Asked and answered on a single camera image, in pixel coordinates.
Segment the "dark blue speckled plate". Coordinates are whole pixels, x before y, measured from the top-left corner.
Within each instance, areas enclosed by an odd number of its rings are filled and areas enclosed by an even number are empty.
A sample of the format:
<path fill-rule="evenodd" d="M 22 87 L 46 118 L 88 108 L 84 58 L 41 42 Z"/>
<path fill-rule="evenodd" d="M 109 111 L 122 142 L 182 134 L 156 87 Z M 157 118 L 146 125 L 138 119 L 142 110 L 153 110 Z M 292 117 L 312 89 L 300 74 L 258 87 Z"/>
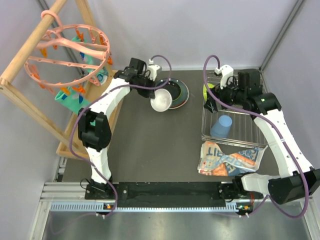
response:
<path fill-rule="evenodd" d="M 167 90 L 172 98 L 170 110 L 182 107 L 189 99 L 189 89 L 187 85 L 176 78 L 171 78 L 170 81 L 162 87 Z"/>

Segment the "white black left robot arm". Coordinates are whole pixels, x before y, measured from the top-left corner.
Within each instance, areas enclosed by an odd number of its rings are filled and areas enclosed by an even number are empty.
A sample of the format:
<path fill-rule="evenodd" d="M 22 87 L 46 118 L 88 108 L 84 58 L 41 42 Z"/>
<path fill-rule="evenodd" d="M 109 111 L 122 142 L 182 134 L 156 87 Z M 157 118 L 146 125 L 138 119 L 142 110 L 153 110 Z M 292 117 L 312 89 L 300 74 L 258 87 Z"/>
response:
<path fill-rule="evenodd" d="M 144 98 L 153 98 L 155 80 L 161 69 L 153 60 L 145 63 L 132 58 L 127 67 L 114 74 L 101 95 L 102 99 L 94 102 L 86 111 L 79 111 L 78 138 L 87 151 L 92 171 L 86 187 L 86 199 L 108 199 L 113 195 L 114 187 L 108 183 L 112 178 L 108 165 L 108 145 L 112 137 L 109 118 L 132 89 Z"/>

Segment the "white bowl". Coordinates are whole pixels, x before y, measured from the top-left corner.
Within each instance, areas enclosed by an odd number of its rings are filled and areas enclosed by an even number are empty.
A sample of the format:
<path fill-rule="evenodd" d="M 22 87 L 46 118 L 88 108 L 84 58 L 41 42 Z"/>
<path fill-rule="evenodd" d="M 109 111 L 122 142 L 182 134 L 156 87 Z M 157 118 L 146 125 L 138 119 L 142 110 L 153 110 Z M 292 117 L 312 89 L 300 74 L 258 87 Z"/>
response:
<path fill-rule="evenodd" d="M 154 92 L 154 98 L 150 99 L 151 107 L 156 112 L 165 112 L 172 105 L 173 99 L 170 92 L 166 89 L 160 88 Z"/>

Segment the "lime green bowl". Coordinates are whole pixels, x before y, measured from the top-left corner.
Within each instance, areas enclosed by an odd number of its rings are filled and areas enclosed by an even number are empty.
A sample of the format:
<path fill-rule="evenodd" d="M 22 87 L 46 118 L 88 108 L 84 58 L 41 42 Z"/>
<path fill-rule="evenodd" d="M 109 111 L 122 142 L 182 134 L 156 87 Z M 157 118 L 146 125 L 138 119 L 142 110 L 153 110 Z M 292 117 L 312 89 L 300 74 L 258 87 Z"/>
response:
<path fill-rule="evenodd" d="M 215 85 L 212 84 L 212 83 L 208 83 L 208 87 L 209 87 L 210 89 L 212 89 L 212 88 L 215 87 Z M 204 101 L 207 101 L 207 100 L 208 100 L 208 90 L 207 90 L 205 84 L 203 85 L 202 95 L 203 95 Z"/>

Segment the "red teal floral plate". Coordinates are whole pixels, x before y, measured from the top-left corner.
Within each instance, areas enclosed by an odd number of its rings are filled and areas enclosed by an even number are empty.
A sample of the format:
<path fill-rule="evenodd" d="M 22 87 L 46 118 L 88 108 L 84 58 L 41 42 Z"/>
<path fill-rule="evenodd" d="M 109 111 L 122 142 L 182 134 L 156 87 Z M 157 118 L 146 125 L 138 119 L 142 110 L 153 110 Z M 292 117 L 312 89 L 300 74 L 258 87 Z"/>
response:
<path fill-rule="evenodd" d="M 171 104 L 169 109 L 170 110 L 175 110 L 175 109 L 181 108 L 182 106 L 184 106 L 188 102 L 189 97 L 190 97 L 189 93 L 183 94 L 182 102 L 180 104 L 173 104 L 173 102 L 172 102 L 172 104 Z"/>

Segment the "light blue cup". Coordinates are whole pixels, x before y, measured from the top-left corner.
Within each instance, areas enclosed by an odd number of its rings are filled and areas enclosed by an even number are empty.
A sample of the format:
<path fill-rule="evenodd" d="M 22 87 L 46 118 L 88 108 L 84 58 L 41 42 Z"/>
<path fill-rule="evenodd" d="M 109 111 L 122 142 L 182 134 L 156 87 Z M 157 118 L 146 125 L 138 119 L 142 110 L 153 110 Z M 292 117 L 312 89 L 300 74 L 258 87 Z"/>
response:
<path fill-rule="evenodd" d="M 221 115 L 210 130 L 210 135 L 216 138 L 227 138 L 233 124 L 228 115 Z"/>

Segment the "lime green plate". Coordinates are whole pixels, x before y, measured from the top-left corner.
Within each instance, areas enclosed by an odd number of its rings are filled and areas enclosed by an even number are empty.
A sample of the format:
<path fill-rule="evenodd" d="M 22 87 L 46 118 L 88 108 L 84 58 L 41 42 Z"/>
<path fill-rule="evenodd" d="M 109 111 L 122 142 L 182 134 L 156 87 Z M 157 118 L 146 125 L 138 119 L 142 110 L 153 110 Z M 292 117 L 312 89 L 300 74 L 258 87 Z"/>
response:
<path fill-rule="evenodd" d="M 179 85 L 173 85 L 171 88 L 171 97 L 172 97 L 172 103 L 174 105 L 178 105 L 183 100 L 183 92 Z"/>

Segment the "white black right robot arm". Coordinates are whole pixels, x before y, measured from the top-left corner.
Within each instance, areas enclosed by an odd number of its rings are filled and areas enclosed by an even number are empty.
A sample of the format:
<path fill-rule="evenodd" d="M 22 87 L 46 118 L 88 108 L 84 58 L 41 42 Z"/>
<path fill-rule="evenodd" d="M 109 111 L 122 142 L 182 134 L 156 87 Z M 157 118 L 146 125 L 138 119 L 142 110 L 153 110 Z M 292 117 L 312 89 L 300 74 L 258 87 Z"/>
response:
<path fill-rule="evenodd" d="M 219 83 L 213 87 L 207 81 L 204 83 L 209 106 L 215 112 L 221 106 L 249 115 L 264 135 L 278 167 L 278 176 L 246 173 L 237 177 L 234 194 L 245 198 L 258 192 L 270 196 L 278 205 L 308 199 L 320 186 L 320 171 L 301 152 L 280 102 L 273 93 L 264 90 L 259 70 L 249 68 L 234 74 L 231 66 L 223 65 L 215 68 L 213 74 Z"/>

